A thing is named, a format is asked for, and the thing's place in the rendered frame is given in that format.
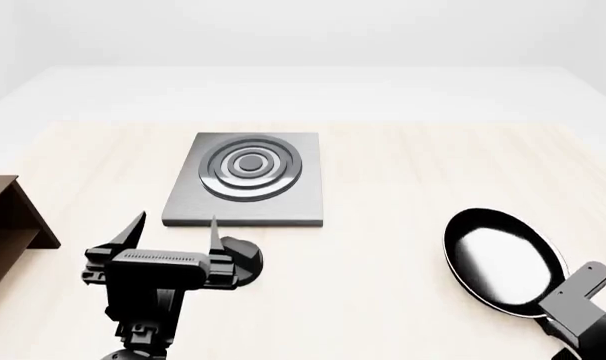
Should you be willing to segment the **black round stove knob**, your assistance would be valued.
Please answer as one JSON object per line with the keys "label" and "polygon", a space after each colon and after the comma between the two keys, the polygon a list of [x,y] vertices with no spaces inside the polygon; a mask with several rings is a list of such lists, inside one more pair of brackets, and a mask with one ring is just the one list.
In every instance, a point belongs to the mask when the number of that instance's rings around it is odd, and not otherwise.
{"label": "black round stove knob", "polygon": [[247,240],[225,236],[223,248],[232,258],[237,278],[236,287],[244,287],[256,281],[264,267],[264,258],[258,245]]}

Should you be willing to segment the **dark brown wooden shelf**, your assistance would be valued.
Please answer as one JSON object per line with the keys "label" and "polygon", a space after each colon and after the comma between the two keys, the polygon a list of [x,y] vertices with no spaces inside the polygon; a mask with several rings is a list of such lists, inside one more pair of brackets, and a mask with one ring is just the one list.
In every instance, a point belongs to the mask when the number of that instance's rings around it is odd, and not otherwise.
{"label": "dark brown wooden shelf", "polygon": [[17,179],[0,175],[0,282],[24,251],[61,246]]}

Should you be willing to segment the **grey square stove plate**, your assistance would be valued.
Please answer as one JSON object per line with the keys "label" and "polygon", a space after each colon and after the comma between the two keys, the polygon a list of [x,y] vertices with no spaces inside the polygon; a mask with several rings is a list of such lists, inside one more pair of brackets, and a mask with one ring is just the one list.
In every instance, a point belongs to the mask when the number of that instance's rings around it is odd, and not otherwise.
{"label": "grey square stove plate", "polygon": [[320,227],[319,135],[200,132],[162,212],[167,227]]}

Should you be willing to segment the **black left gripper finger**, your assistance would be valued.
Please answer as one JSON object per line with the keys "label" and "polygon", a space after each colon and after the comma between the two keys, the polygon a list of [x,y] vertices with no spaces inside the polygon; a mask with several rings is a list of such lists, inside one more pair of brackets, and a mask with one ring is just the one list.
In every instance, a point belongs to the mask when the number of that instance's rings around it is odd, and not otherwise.
{"label": "black left gripper finger", "polygon": [[218,255],[224,255],[224,254],[225,254],[225,248],[222,245],[222,242],[221,242],[221,239],[219,236],[217,219],[215,216],[213,216],[212,220],[210,222],[209,256],[213,257],[213,256],[218,256]]}
{"label": "black left gripper finger", "polygon": [[128,249],[137,248],[146,221],[146,212],[137,215],[134,220],[114,239],[106,243],[106,248]]}

